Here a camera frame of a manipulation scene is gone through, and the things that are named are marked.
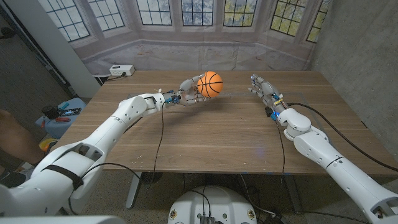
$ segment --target wooden table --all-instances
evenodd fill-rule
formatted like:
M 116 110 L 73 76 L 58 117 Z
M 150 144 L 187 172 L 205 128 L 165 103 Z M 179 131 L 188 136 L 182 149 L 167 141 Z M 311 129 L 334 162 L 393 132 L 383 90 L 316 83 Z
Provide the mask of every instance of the wooden table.
M 178 90 L 181 82 L 201 71 L 137 71 L 132 77 L 105 83 L 58 146 L 88 137 L 128 94 Z M 365 127 L 319 72 L 220 71 L 223 91 L 193 106 L 172 106 L 164 111 L 164 136 L 156 163 L 157 172 L 212 172 L 280 174 L 282 147 L 275 122 L 267 118 L 261 99 L 251 94 L 250 76 L 256 73 L 276 86 L 285 102 L 305 103 L 326 116 L 348 139 L 371 156 L 397 167 L 393 157 Z M 369 175 L 396 175 L 360 154 L 315 113 L 294 108 L 323 130 L 339 152 Z M 162 131 L 161 113 L 142 118 L 107 158 L 137 171 L 152 171 Z M 285 173 L 326 174 L 302 156 L 280 130 L 285 149 Z M 106 169 L 119 169 L 107 166 Z

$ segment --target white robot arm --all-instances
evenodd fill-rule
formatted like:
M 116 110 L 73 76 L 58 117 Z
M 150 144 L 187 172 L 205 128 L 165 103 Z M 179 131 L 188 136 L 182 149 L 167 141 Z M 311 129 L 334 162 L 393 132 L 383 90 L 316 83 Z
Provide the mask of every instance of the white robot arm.
M 311 126 L 310 120 L 289 108 L 283 96 L 263 78 L 253 75 L 249 91 L 262 98 L 267 114 L 286 127 L 284 134 L 303 156 L 324 168 L 354 200 L 372 223 L 398 223 L 398 195 L 379 185 L 341 155 L 326 134 Z
M 46 156 L 32 177 L 22 185 L 8 189 L 0 185 L 0 217 L 55 215 L 62 207 L 80 212 L 97 184 L 107 155 L 122 134 L 137 119 L 181 104 L 193 105 L 206 98 L 197 92 L 197 80 L 185 80 L 174 93 L 142 94 L 120 102 L 117 110 L 88 138 L 61 146 Z

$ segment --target orange ball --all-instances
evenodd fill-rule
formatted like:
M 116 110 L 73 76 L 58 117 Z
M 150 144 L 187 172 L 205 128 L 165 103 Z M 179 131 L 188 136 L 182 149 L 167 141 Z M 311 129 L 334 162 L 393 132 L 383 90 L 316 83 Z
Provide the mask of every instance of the orange ball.
M 205 72 L 205 76 L 198 81 L 198 91 L 204 97 L 216 97 L 223 90 L 223 80 L 215 72 Z

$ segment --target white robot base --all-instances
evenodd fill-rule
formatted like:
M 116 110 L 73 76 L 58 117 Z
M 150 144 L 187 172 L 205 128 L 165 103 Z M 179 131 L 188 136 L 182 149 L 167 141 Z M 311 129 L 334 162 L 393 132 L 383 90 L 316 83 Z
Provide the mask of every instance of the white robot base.
M 195 188 L 174 202 L 170 209 L 168 224 L 257 223 L 252 205 L 240 194 L 220 186 L 206 186 L 203 193 L 203 188 Z

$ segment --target power strip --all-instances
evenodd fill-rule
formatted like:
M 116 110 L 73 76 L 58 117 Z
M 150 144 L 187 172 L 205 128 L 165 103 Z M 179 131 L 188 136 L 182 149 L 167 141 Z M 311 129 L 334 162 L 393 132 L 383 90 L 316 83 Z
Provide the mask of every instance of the power strip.
M 132 65 L 113 65 L 109 71 L 112 76 L 121 76 L 123 72 L 126 72 L 126 76 L 131 76 L 136 70 Z

